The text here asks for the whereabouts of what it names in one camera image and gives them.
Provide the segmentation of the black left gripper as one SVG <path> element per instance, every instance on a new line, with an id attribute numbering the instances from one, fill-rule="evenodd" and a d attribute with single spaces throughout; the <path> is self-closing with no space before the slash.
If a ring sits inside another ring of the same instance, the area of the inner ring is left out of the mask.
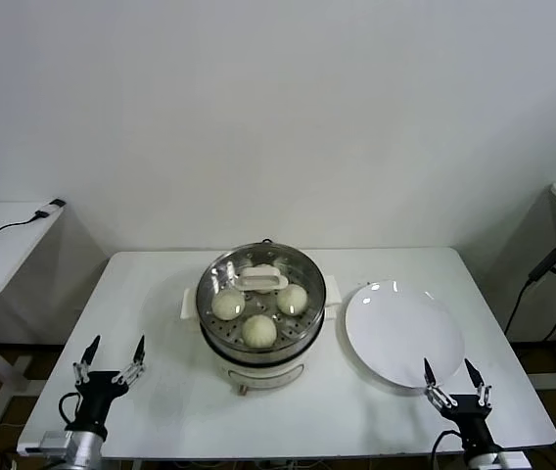
<path id="1" fill-rule="evenodd" d="M 72 365 L 81 402 L 74 419 L 65 427 L 67 431 L 106 432 L 105 423 L 113 401 L 125 395 L 145 372 L 145 336 L 141 337 L 131 363 L 117 374 L 114 371 L 89 372 L 100 340 L 101 336 L 97 335 L 80 361 Z"/>

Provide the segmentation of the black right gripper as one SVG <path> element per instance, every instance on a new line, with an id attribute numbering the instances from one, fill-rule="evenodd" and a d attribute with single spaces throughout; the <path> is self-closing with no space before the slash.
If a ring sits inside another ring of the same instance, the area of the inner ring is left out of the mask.
<path id="1" fill-rule="evenodd" d="M 477 395 L 449 395 L 437 383 L 430 362 L 424 358 L 425 395 L 429 402 L 441 409 L 443 418 L 458 428 L 465 453 L 494 453 L 496 443 L 487 426 L 491 412 L 490 392 L 481 372 L 468 359 L 464 363 Z"/>

